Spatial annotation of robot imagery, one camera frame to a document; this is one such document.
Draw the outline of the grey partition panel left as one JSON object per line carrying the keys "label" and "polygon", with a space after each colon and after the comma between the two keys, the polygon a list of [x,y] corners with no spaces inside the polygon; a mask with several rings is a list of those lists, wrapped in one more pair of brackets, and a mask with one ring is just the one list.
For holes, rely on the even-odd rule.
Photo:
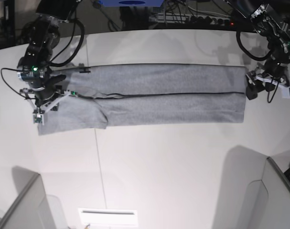
{"label": "grey partition panel left", "polygon": [[0,219],[0,229],[55,229],[40,174],[35,173]]}

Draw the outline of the blue box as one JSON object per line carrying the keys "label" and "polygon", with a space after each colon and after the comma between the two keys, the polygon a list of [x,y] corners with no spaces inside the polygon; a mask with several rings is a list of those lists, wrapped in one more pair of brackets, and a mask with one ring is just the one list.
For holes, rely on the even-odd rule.
{"label": "blue box", "polygon": [[99,0],[105,7],[160,7],[164,0]]}

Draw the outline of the white power strip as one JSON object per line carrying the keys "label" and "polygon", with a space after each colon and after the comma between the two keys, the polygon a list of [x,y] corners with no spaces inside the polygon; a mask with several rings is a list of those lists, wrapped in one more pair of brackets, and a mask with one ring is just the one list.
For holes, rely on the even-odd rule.
{"label": "white power strip", "polygon": [[192,15],[178,13],[157,13],[149,16],[149,22],[164,24],[199,24],[216,26],[234,26],[229,18],[216,17],[210,15]]}

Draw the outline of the white slotted tray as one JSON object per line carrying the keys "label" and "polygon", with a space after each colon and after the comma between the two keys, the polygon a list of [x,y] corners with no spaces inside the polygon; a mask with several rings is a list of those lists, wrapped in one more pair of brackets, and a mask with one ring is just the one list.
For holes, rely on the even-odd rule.
{"label": "white slotted tray", "polygon": [[127,209],[79,208],[80,220],[84,225],[101,227],[138,227],[138,213]]}

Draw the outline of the grey partition panel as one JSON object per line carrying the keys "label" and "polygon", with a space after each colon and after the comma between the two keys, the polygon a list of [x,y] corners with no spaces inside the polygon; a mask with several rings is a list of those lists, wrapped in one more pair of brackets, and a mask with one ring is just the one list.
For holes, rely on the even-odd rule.
{"label": "grey partition panel", "polygon": [[40,174],[35,173],[0,219],[0,229],[55,229]]}
{"label": "grey partition panel", "polygon": [[290,229],[290,182],[271,157],[261,179],[248,185],[236,227]]}

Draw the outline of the grey T-shirt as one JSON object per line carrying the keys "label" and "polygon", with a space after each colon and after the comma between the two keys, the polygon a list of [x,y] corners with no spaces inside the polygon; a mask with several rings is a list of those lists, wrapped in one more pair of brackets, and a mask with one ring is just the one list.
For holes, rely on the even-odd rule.
{"label": "grey T-shirt", "polygon": [[128,125],[242,123],[246,69],[197,64],[126,64],[58,70],[79,93],[49,111],[39,135]]}

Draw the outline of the grey partition panel right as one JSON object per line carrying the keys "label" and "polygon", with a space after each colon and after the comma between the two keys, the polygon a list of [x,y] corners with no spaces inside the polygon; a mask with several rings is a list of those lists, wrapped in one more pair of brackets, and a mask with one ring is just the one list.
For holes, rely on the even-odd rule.
{"label": "grey partition panel right", "polygon": [[261,179],[248,185],[236,227],[290,229],[290,182],[271,157]]}

